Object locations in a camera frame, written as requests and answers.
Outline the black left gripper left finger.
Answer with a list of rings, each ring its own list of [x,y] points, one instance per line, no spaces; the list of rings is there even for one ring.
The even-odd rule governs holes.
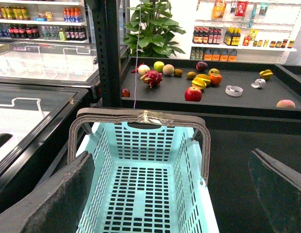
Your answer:
[[[94,175],[87,151],[0,214],[0,233],[74,233]]]

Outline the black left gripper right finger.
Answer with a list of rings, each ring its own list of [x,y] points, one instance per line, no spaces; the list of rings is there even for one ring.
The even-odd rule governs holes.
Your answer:
[[[276,233],[301,233],[301,174],[259,149],[248,162],[257,197]]]

